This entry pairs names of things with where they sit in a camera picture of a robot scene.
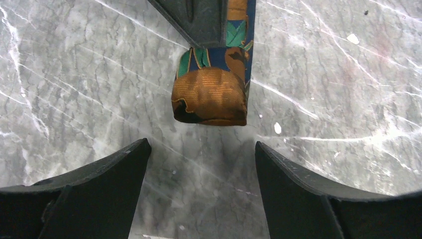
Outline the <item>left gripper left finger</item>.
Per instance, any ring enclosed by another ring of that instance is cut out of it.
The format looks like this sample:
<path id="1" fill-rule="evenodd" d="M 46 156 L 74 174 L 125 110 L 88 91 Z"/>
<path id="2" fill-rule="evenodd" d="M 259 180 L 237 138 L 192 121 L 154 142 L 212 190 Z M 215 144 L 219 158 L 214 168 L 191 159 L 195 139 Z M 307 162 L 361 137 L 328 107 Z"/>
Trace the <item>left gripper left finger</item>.
<path id="1" fill-rule="evenodd" d="M 1 238 L 128 238 L 150 154 L 144 138 L 62 175 L 1 188 Z"/>

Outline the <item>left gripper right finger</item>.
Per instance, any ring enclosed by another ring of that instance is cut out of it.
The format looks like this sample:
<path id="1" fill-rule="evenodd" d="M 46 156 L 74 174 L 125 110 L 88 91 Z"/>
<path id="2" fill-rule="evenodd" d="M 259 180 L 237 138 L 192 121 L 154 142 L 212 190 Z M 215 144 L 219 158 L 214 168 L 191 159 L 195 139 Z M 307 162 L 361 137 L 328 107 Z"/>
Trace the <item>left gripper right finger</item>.
<path id="1" fill-rule="evenodd" d="M 323 177 L 257 142 L 255 163 L 273 239 L 419 239 L 422 193 L 388 196 Z"/>

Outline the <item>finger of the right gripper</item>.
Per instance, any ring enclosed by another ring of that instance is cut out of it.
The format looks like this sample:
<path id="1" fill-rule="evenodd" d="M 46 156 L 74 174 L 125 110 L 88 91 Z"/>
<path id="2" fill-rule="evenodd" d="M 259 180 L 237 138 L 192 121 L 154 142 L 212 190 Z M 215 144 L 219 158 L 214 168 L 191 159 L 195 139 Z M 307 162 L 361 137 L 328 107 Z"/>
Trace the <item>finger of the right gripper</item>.
<path id="1" fill-rule="evenodd" d="M 149 0 L 196 48 L 225 47 L 228 0 Z"/>

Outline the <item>colourful patterned tie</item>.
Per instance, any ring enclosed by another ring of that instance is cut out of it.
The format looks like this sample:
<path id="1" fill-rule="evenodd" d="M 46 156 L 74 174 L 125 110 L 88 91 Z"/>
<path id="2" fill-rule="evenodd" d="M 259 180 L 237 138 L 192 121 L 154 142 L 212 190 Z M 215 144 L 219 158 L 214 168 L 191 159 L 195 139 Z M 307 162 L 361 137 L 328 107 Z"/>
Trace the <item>colourful patterned tie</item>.
<path id="1" fill-rule="evenodd" d="M 184 123 L 245 126 L 256 2 L 230 0 L 224 47 L 190 47 L 180 58 L 171 103 Z"/>

